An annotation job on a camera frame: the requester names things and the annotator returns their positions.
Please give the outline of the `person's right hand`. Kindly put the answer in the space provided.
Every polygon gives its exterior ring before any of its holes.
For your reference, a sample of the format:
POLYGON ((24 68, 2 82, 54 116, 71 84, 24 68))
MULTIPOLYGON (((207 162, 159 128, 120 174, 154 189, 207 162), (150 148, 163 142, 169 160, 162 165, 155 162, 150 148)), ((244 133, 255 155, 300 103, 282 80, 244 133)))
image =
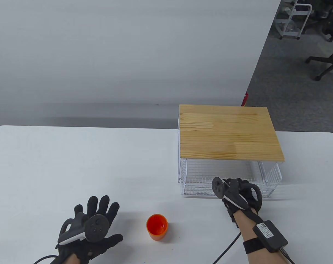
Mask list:
POLYGON ((224 184, 225 191, 222 201, 232 222, 236 223, 234 213, 242 211, 247 218, 256 224, 263 223, 262 218, 258 216, 263 201, 259 187, 239 178, 227 179, 224 184))

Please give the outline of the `person's left hand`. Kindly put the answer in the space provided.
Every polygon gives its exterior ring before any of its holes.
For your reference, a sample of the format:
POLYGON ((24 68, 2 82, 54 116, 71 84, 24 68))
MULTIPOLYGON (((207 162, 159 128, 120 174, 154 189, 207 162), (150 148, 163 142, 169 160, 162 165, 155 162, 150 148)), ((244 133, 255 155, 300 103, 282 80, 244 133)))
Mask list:
POLYGON ((52 263, 88 264, 90 260, 123 241, 122 234, 107 237, 119 207, 117 202, 110 204, 108 195, 100 200, 96 196, 90 197, 86 213, 81 204, 76 205, 74 218, 69 218, 62 224, 56 245, 59 254, 52 263))

